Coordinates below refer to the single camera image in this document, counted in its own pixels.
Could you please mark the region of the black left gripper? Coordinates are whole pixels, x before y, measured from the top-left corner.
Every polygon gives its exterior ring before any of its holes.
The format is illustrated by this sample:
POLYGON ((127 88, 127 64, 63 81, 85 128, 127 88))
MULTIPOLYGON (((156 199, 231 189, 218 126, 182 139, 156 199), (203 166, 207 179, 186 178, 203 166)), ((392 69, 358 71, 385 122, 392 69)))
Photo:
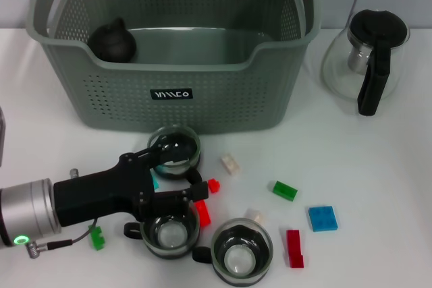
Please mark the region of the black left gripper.
POLYGON ((119 212, 137 221, 188 213, 191 202, 209 197, 207 182, 184 190, 157 192, 149 167, 184 161, 185 150, 176 144, 154 144, 135 154, 123 154, 106 171, 57 182, 53 185, 55 212, 62 227, 119 212))

